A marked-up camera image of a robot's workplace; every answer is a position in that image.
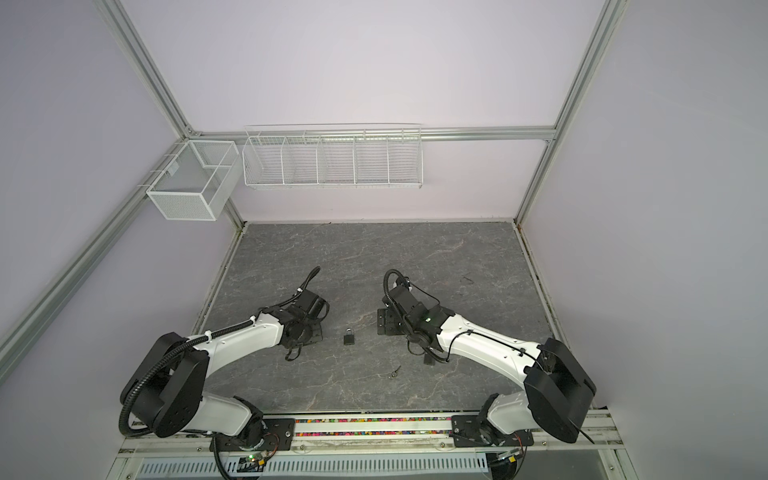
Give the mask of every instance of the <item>mesh basket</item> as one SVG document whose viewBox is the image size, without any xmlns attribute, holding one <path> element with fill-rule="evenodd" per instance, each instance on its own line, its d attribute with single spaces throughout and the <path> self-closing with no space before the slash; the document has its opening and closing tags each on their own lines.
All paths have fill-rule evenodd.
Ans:
<svg viewBox="0 0 768 480">
<path fill-rule="evenodd" d="M 245 184 L 295 187 L 421 187 L 421 137 L 250 136 L 243 146 Z"/>
<path fill-rule="evenodd" d="M 189 140 L 147 189 L 168 220 L 216 220 L 242 170 L 232 141 Z"/>
</svg>

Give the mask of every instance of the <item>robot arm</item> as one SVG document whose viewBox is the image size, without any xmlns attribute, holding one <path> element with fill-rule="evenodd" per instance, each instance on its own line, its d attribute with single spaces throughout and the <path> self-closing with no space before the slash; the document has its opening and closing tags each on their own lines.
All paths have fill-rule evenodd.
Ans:
<svg viewBox="0 0 768 480">
<path fill-rule="evenodd" d="M 160 337 L 121 393 L 121 433 L 167 437 L 183 430 L 215 432 L 246 448 L 259 444 L 265 429 L 262 412 L 246 400 L 204 392 L 205 379 L 257 350 L 283 345 L 288 349 L 286 360 L 291 361 L 302 346 L 319 342 L 320 322 L 329 305 L 306 289 L 319 270 L 316 267 L 291 298 L 261 309 L 245 322 L 187 338 L 176 333 Z M 291 358 L 294 349 L 298 352 Z M 130 413 L 147 427 L 131 428 Z"/>
<path fill-rule="evenodd" d="M 391 275 L 397 281 L 390 290 Z M 465 356 L 523 388 L 509 396 L 494 394 L 486 401 L 473 422 L 475 437 L 488 445 L 501 445 L 516 431 L 542 428 L 563 442 L 576 441 L 596 388 L 563 343 L 503 336 L 439 303 L 427 308 L 411 289 L 410 280 L 399 271 L 387 272 L 386 309 L 379 311 L 379 333 L 406 335 L 438 362 L 448 362 L 454 354 Z"/>
</svg>

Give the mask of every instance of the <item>black cable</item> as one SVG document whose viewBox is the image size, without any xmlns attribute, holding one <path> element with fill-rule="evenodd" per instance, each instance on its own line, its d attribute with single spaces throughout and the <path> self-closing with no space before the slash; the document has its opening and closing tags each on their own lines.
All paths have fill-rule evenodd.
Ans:
<svg viewBox="0 0 768 480">
<path fill-rule="evenodd" d="M 293 353 L 293 349 L 288 349 L 288 353 L 286 353 L 286 357 L 285 357 L 287 362 L 292 362 L 293 360 L 299 358 L 299 355 L 301 355 L 301 346 L 302 344 L 300 343 L 298 350 L 296 351 L 296 356 L 294 356 L 293 358 L 290 358 L 290 354 Z"/>
<path fill-rule="evenodd" d="M 411 341 L 408 340 L 408 353 L 410 353 L 411 355 L 421 356 L 421 355 L 424 355 L 426 353 L 426 351 L 424 351 L 424 349 L 422 349 L 421 353 L 414 353 L 413 350 L 411 350 Z"/>
<path fill-rule="evenodd" d="M 432 350 L 432 348 L 424 348 L 422 346 L 422 349 L 424 350 L 424 353 L 426 353 L 427 355 L 431 356 L 433 359 L 437 360 L 438 362 L 440 362 L 440 363 L 448 363 L 448 357 L 447 356 L 445 358 L 441 357 L 440 355 L 435 353 L 434 350 Z"/>
<path fill-rule="evenodd" d="M 286 300 L 284 302 L 280 302 L 280 303 L 277 303 L 275 305 L 272 305 L 272 307 L 275 307 L 275 306 L 285 306 L 285 305 L 288 305 L 289 303 L 293 302 L 295 299 L 299 298 L 299 295 L 301 295 L 301 293 L 306 289 L 306 286 L 310 284 L 312 279 L 315 278 L 315 276 L 319 272 L 320 272 L 320 267 L 319 266 L 316 266 L 315 268 L 313 268 L 312 271 L 310 272 L 310 274 L 306 276 L 306 279 L 299 286 L 299 288 L 296 289 L 296 293 L 294 293 L 293 296 L 291 296 L 288 300 Z"/>
<path fill-rule="evenodd" d="M 573 425 L 573 426 L 574 426 L 574 427 L 575 427 L 575 428 L 578 430 L 578 432 L 579 432 L 579 433 L 581 433 L 581 434 L 582 434 L 582 435 L 583 435 L 583 436 L 584 436 L 584 437 L 585 437 L 587 440 L 589 440 L 589 442 L 590 442 L 592 445 L 594 445 L 594 440 L 593 440 L 592 438 L 590 438 L 590 436 L 589 436 L 589 435 L 587 435 L 586 433 L 584 433 L 584 430 L 582 430 L 582 429 L 578 428 L 578 427 L 576 426 L 576 424 L 574 423 L 574 421 L 573 421 L 573 420 L 571 420 L 571 425 Z"/>
<path fill-rule="evenodd" d="M 429 293 L 427 293 L 427 292 L 425 292 L 424 290 L 420 289 L 420 288 L 419 288 L 419 286 L 418 286 L 418 285 L 416 285 L 416 284 L 415 284 L 415 283 L 413 283 L 413 282 L 411 282 L 411 285 L 413 285 L 413 286 L 414 286 L 414 288 L 416 288 L 416 289 L 417 289 L 419 292 L 421 292 L 421 293 L 424 293 L 426 296 L 428 296 L 429 298 L 431 298 L 431 299 L 433 299 L 434 301 L 436 301 L 438 305 L 440 304 L 440 299 L 439 299 L 439 298 L 437 298 L 436 296 L 430 295 Z"/>
<path fill-rule="evenodd" d="M 274 457 L 277 453 L 277 449 L 280 447 L 280 437 L 277 436 L 276 433 L 267 432 L 265 435 L 272 435 L 275 437 L 275 448 L 270 452 L 270 454 L 264 459 L 264 461 L 269 460 L 270 458 Z"/>
<path fill-rule="evenodd" d="M 227 473 L 227 469 L 224 468 L 224 464 L 221 462 L 221 456 L 219 455 L 219 442 L 217 441 L 217 436 L 214 434 L 214 439 L 210 443 L 211 449 L 214 451 L 214 461 L 216 462 L 216 469 L 221 474 L 222 478 L 224 480 L 234 480 L 232 477 L 230 477 L 230 474 Z"/>
<path fill-rule="evenodd" d="M 520 469 L 523 468 L 523 462 L 525 461 L 525 456 L 528 454 L 528 447 L 523 446 L 523 441 L 520 438 L 520 435 L 515 433 L 515 436 L 518 438 L 518 442 L 520 442 L 520 449 L 523 451 L 522 457 L 520 457 L 520 462 L 517 465 L 517 468 L 515 469 L 515 474 L 512 476 L 510 480 L 513 480 L 516 476 L 520 474 Z"/>
<path fill-rule="evenodd" d="M 488 336 L 488 335 L 485 335 L 484 333 L 476 332 L 474 330 L 465 330 L 464 332 L 460 332 L 458 335 L 456 335 L 455 337 L 453 337 L 451 339 L 451 342 L 448 345 L 448 355 L 445 356 L 446 362 L 448 361 L 448 359 L 451 358 L 451 348 L 453 347 L 454 341 L 456 341 L 456 339 L 458 339 L 460 336 L 462 336 L 462 335 L 469 335 L 470 333 L 474 333 L 475 335 L 481 336 L 483 338 L 486 338 L 486 339 L 489 339 L 489 340 L 493 340 L 496 343 L 501 343 L 503 346 L 506 346 L 506 347 L 508 347 L 510 349 L 513 349 L 513 350 L 517 351 L 517 352 L 520 352 L 521 354 L 523 354 L 523 355 L 529 357 L 530 359 L 532 359 L 534 361 L 534 363 L 539 366 L 539 368 L 541 369 L 542 372 L 546 372 L 546 370 L 544 369 L 544 366 L 539 363 L 538 359 L 536 357 L 534 357 L 533 355 L 531 355 L 530 353 L 526 352 L 525 350 L 519 349 L 519 348 L 517 348 L 515 346 L 509 345 L 508 343 L 504 343 L 504 342 L 502 342 L 499 339 L 495 339 L 492 336 Z"/>
</svg>

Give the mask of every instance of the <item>aluminum frame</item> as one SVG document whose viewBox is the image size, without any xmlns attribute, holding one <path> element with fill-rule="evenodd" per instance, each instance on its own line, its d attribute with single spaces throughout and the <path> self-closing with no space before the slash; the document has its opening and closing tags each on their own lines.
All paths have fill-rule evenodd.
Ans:
<svg viewBox="0 0 768 480">
<path fill-rule="evenodd" d="M 69 264 L 51 281 L 50 287 L 30 305 L 0 343 L 0 385 L 8 378 L 53 319 L 74 296 L 80 285 L 107 255 L 123 232 L 131 225 L 148 202 L 148 185 L 172 161 L 184 142 L 175 142 L 141 186 L 131 192 L 115 209 L 109 220 L 91 237 Z"/>
<path fill-rule="evenodd" d="M 179 104 L 175 101 L 173 95 L 170 92 L 169 87 L 166 85 L 162 78 L 157 66 L 151 59 L 146 47 L 138 36 L 135 27 L 132 25 L 130 19 L 127 16 L 126 11 L 123 8 L 120 0 L 94 0 L 96 8 L 101 13 L 102 17 L 106 21 L 108 27 L 112 31 L 114 37 L 118 41 L 118 44 L 123 49 L 124 53 L 128 57 L 129 62 L 134 67 L 135 71 L 144 82 L 145 86 L 151 93 L 153 99 L 157 103 L 158 107 L 164 113 L 168 119 L 171 127 L 177 132 L 180 140 L 174 143 L 169 149 L 168 153 L 164 155 L 163 159 L 155 167 L 155 170 L 162 170 L 166 167 L 170 161 L 169 157 L 172 157 L 175 152 L 180 148 L 180 143 L 190 138 L 210 139 L 210 140 L 233 140 L 238 143 L 245 141 L 247 134 L 245 132 L 203 132 L 195 131 L 189 124 L 181 110 Z M 558 119 L 555 122 L 555 126 L 544 127 L 444 127 L 444 128 L 423 128 L 421 129 L 422 139 L 424 141 L 477 141 L 477 140 L 543 140 L 548 142 L 548 146 L 545 148 L 544 153 L 539 161 L 535 175 L 531 179 L 531 183 L 526 190 L 526 194 L 520 209 L 516 216 L 516 224 L 521 224 L 526 215 L 528 214 L 531 204 L 535 199 L 538 190 L 541 187 L 541 183 L 546 176 L 548 168 L 554 156 L 557 153 L 558 141 L 561 140 L 567 132 L 568 126 L 571 123 L 572 118 L 582 98 L 584 97 L 589 83 L 596 72 L 603 53 L 607 45 L 611 40 L 611 36 L 617 27 L 621 16 L 624 12 L 624 8 L 627 4 L 627 0 L 607 0 L 598 23 L 595 27 L 591 40 L 589 42 L 588 49 L 582 59 L 581 66 L 578 69 L 578 73 L 573 81 L 568 96 L 564 103 L 564 106 L 558 115 Z M 3 338 L 2 344 L 0 344 L 0 384 L 8 377 L 12 370 L 18 365 L 24 355 L 30 350 L 30 348 L 37 341 L 39 336 L 45 331 L 51 321 L 58 315 L 61 309 L 64 308 L 66 303 L 77 292 L 79 286 L 88 278 L 88 275 L 99 264 L 101 259 L 107 254 L 111 246 L 117 241 L 122 233 L 130 226 L 133 219 L 138 215 L 140 209 L 145 205 L 149 199 L 146 195 L 146 185 L 150 184 L 154 177 L 157 175 L 156 171 L 152 171 L 147 175 L 147 178 L 143 182 L 143 186 L 139 187 L 136 191 L 129 194 L 114 212 L 111 218 L 106 220 L 99 231 L 95 233 L 91 239 L 83 246 L 80 252 L 71 260 L 71 262 L 54 278 L 51 282 L 51 286 L 41 293 L 36 301 L 28 308 L 21 319 L 12 327 L 10 333 Z M 210 306 L 215 300 L 215 297 L 220 288 L 220 284 L 226 273 L 227 267 L 231 262 L 233 255 L 237 249 L 237 246 L 242 237 L 242 232 L 245 226 L 242 218 L 237 212 L 234 204 L 231 200 L 228 200 L 224 207 L 228 217 L 232 220 L 235 226 L 236 233 L 233 238 L 233 242 L 230 245 L 230 249 L 227 251 L 227 256 L 224 263 L 217 275 L 217 279 L 214 285 L 211 287 L 208 297 L 206 298 L 205 307 L 200 313 L 198 318 L 196 329 L 202 328 L 205 319 L 207 318 Z M 517 232 L 518 240 L 521 242 L 521 246 L 526 253 L 526 259 L 528 261 L 529 269 L 531 269 L 531 275 L 537 280 L 535 265 L 532 260 L 528 259 L 528 249 L 525 246 L 525 238 L 522 236 L 522 231 Z M 545 305 L 545 309 L 548 313 L 548 321 L 556 336 L 564 341 L 564 337 L 561 333 L 559 322 L 557 321 L 554 311 L 551 311 L 546 292 L 543 290 L 543 286 L 536 281 L 537 290 L 542 302 Z M 165 445 L 163 442 L 171 442 L 178 447 L 178 442 L 189 443 L 194 445 L 195 453 L 191 455 L 209 455 L 207 452 L 200 453 L 202 448 L 197 446 L 200 444 L 199 439 L 155 439 L 161 441 L 159 445 Z M 138 440 L 126 440 L 126 442 L 136 442 Z M 580 445 L 570 445 L 574 448 L 583 448 Z M 555 449 L 548 445 L 548 440 L 541 440 L 541 446 L 535 446 L 533 449 Z M 159 455 L 168 455 L 167 449 L 160 448 L 162 453 Z M 629 461 L 628 454 L 623 447 L 610 448 L 614 453 L 613 458 L 617 459 L 619 468 L 626 469 L 627 466 L 631 469 L 631 463 Z M 141 460 L 141 457 L 135 456 L 136 451 L 134 449 L 122 449 L 118 454 L 118 458 L 115 461 L 113 469 L 110 471 L 108 478 L 126 478 L 126 468 L 130 471 L 131 465 L 134 465 L 137 460 Z M 630 475 L 622 473 L 623 477 L 627 480 L 634 480 L 637 476 L 634 474 L 634 470 Z"/>
<path fill-rule="evenodd" d="M 518 213 L 515 215 L 515 221 L 517 223 L 523 223 L 531 209 L 531 205 L 533 204 L 533 201 L 541 188 L 541 184 L 547 175 L 552 160 L 557 153 L 560 141 L 568 132 L 568 127 L 571 125 L 581 101 L 587 94 L 587 89 L 589 89 L 589 84 L 594 77 L 594 73 L 598 70 L 600 63 L 602 62 L 605 50 L 611 42 L 611 37 L 624 16 L 627 2 L 628 0 L 606 0 L 605 5 L 603 5 L 603 10 L 600 13 L 598 23 L 595 25 L 594 31 L 592 32 L 589 46 L 584 53 L 584 58 L 581 60 L 581 65 L 579 66 L 576 78 L 574 78 L 573 84 L 571 84 L 571 89 L 568 91 L 568 96 L 565 98 L 563 108 L 560 110 L 558 119 L 554 123 L 555 135 L 552 139 L 547 141 L 547 147 L 538 162 L 531 183 L 525 191 L 525 196 L 520 203 Z"/>
</svg>

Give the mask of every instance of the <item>aluminum rail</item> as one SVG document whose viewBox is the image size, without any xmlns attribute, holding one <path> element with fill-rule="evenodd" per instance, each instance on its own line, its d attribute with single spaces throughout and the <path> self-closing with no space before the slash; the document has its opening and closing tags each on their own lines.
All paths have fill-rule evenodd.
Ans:
<svg viewBox="0 0 768 480">
<path fill-rule="evenodd" d="M 49 283 L 49 287 L 27 308 L 16 324 L 2 337 L 0 343 L 0 384 L 33 347 L 51 322 L 61 312 L 80 285 L 107 255 L 123 232 L 131 225 L 141 208 L 149 201 L 148 185 L 154 181 L 174 155 L 181 149 L 182 140 L 174 143 L 155 168 L 144 178 L 140 187 L 129 194 L 101 225 L 93 237 L 70 260 L 69 264 Z"/>
<path fill-rule="evenodd" d="M 619 21 L 624 15 L 627 1 L 628 0 L 607 0 L 603 6 L 598 23 L 595 25 L 594 31 L 592 32 L 589 46 L 587 46 L 587 51 L 584 54 L 584 58 L 581 60 L 581 65 L 579 66 L 576 78 L 574 78 L 573 84 L 571 84 L 571 89 L 568 91 L 568 96 L 565 98 L 563 108 L 560 110 L 558 119 L 554 123 L 556 134 L 551 141 L 548 142 L 547 147 L 538 162 L 531 183 L 525 191 L 523 201 L 520 203 L 520 208 L 515 216 L 515 221 L 518 224 L 523 224 L 526 215 L 528 215 L 528 212 L 531 209 L 533 200 L 536 198 L 539 188 L 541 188 L 541 183 L 547 175 L 547 171 L 558 151 L 558 147 L 576 115 L 579 104 L 587 94 L 587 89 L 594 77 L 594 73 L 600 66 L 605 50 L 611 41 L 611 36 L 614 34 Z"/>
<path fill-rule="evenodd" d="M 93 0 L 93 3 L 176 135 L 182 139 L 197 137 L 198 132 L 184 116 L 120 0 Z M 243 229 L 245 222 L 231 199 L 227 199 L 223 211 L 227 213 L 235 230 Z"/>
<path fill-rule="evenodd" d="M 472 140 L 551 140 L 555 136 L 554 127 L 440 127 L 440 128 L 376 128 L 353 130 L 269 130 L 265 127 L 264 137 L 377 137 L 399 135 L 421 136 L 422 141 L 472 141 Z M 259 131 L 203 132 L 200 140 L 245 141 L 248 136 L 256 136 Z"/>
</svg>

